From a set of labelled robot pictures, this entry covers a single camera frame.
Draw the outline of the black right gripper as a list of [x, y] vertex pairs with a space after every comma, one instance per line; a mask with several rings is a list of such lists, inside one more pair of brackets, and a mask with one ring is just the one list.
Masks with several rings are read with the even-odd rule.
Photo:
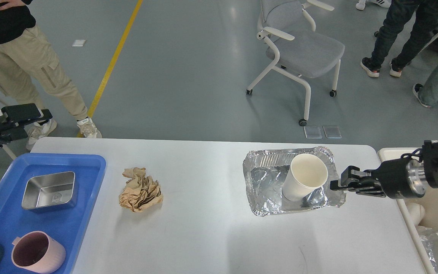
[[330, 189], [393, 199], [422, 198], [428, 189], [424, 165], [413, 158], [386, 160], [376, 170], [348, 166], [342, 172], [340, 185], [339, 181], [331, 181]]

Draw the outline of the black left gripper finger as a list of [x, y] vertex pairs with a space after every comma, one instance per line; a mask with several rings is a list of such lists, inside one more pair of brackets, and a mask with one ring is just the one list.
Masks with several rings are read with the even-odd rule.
[[30, 124], [53, 118], [49, 109], [39, 109], [35, 104], [11, 105], [1, 108], [6, 121], [12, 124]]
[[0, 131], [0, 143], [10, 143], [26, 138], [28, 138], [28, 135], [24, 129], [7, 129]]

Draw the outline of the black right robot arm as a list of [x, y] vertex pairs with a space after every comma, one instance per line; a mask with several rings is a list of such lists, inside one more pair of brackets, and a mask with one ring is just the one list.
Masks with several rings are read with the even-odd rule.
[[422, 198], [428, 187], [438, 188], [438, 140], [425, 140], [421, 148], [385, 160], [377, 169], [348, 166], [330, 182], [333, 191], [391, 199]]

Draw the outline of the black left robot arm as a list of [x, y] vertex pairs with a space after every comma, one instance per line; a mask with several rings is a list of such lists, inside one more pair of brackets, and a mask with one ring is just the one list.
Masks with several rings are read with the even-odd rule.
[[3, 107], [0, 116], [0, 148], [10, 142], [28, 137], [24, 127], [40, 120], [53, 118], [49, 109], [38, 109], [35, 104]]

